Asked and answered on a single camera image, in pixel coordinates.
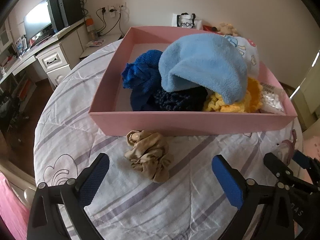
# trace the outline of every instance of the monitor screen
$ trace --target monitor screen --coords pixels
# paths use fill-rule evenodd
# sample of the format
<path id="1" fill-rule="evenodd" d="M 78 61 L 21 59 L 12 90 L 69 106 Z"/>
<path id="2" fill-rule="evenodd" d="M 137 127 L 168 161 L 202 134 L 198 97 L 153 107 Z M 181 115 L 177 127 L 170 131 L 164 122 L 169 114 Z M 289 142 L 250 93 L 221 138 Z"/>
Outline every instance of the monitor screen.
<path id="1" fill-rule="evenodd" d="M 50 24 L 48 1 L 43 0 L 24 17 L 27 41 Z"/>

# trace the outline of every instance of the white beads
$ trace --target white beads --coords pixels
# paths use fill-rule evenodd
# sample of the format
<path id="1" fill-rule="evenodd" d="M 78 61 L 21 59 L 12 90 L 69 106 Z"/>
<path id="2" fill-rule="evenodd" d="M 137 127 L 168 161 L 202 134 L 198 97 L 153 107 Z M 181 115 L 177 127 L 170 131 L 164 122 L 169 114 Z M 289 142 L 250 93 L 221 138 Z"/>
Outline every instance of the white beads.
<path id="1" fill-rule="evenodd" d="M 278 94 L 274 94 L 268 91 L 262 91 L 262 102 L 263 104 L 267 104 L 270 105 L 274 108 L 277 108 L 281 111 L 283 111 L 283 106 L 279 100 L 279 95 Z"/>

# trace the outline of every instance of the striped bedsheet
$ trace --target striped bedsheet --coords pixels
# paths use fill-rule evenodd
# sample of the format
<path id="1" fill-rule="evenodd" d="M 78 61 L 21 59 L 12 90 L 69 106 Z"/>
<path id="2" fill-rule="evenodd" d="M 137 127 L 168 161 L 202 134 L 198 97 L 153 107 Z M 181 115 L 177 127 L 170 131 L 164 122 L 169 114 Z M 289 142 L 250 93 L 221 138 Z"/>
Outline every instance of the striped bedsheet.
<path id="1" fill-rule="evenodd" d="M 174 155 L 170 179 L 153 183 L 131 170 L 124 158 L 129 150 L 126 139 L 105 136 L 88 115 L 120 42 L 83 60 L 51 96 L 35 131 L 36 182 L 53 186 L 76 178 L 103 152 L 110 157 L 110 169 L 85 210 L 105 239 L 217 239 L 236 208 L 230 206 L 211 170 L 212 158 L 222 154 L 245 178 L 274 185 L 276 180 L 263 165 L 263 156 L 277 143 L 290 139 L 293 128 L 300 141 L 298 120 L 280 131 L 168 137 Z M 72 239 L 78 239 L 63 207 L 61 213 Z"/>

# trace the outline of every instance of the screw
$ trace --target screw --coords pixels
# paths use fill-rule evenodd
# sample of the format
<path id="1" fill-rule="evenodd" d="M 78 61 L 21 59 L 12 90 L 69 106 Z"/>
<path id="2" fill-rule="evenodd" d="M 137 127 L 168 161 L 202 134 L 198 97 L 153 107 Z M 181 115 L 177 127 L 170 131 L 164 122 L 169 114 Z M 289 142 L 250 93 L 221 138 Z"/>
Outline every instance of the screw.
<path id="1" fill-rule="evenodd" d="M 278 187 L 279 187 L 279 188 L 284 188 L 284 184 L 283 184 L 282 182 L 279 182 L 279 183 L 278 183 Z"/>
<path id="2" fill-rule="evenodd" d="M 256 182 L 253 179 L 247 179 L 247 184 L 248 185 L 254 185 Z"/>
<path id="3" fill-rule="evenodd" d="M 44 182 L 41 182 L 38 186 L 39 189 L 43 189 L 45 187 L 45 183 Z"/>
<path id="4" fill-rule="evenodd" d="M 76 182 L 76 179 L 74 179 L 74 178 L 71 178 L 71 179 L 68 179 L 67 180 L 67 184 L 68 185 L 72 185 L 72 184 L 74 184 Z"/>

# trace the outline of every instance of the pink box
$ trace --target pink box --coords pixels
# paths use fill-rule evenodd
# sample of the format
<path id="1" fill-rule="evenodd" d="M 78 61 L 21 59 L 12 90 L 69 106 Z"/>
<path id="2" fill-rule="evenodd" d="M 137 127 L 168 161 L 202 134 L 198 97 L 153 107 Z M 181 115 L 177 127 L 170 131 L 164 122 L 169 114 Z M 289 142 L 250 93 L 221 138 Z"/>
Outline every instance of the pink box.
<path id="1" fill-rule="evenodd" d="M 218 112 L 133 112 L 131 90 L 122 88 L 121 73 L 126 63 L 149 49 L 164 50 L 178 38 L 194 33 L 194 29 L 166 26 L 132 27 L 114 53 L 92 101 L 89 115 L 105 135 L 125 136 L 131 130 L 157 131 L 165 136 L 235 134 L 280 130 L 297 113 L 285 96 L 285 116 L 277 114 Z M 260 63 L 259 81 L 281 88 L 271 71 Z"/>

